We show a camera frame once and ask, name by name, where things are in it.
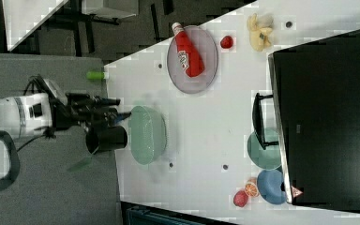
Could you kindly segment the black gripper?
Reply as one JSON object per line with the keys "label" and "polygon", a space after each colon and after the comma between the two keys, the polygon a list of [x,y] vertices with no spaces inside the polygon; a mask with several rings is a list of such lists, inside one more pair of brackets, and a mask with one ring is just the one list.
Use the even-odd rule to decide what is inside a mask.
{"label": "black gripper", "polygon": [[119,112],[121,100],[88,94],[66,93],[67,105],[52,104],[52,126],[56,129],[69,129],[82,123],[91,125],[110,120],[114,122],[126,120],[131,112]]}

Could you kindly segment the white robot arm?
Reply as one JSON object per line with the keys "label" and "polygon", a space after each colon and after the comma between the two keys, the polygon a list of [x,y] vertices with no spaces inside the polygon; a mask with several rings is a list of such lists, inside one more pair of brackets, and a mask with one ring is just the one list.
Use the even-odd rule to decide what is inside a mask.
{"label": "white robot arm", "polygon": [[104,130],[128,119],[131,112],[118,112],[119,99],[90,97],[87,94],[67,94],[64,104],[47,93],[0,98],[0,131],[13,140],[45,134],[74,126]]}

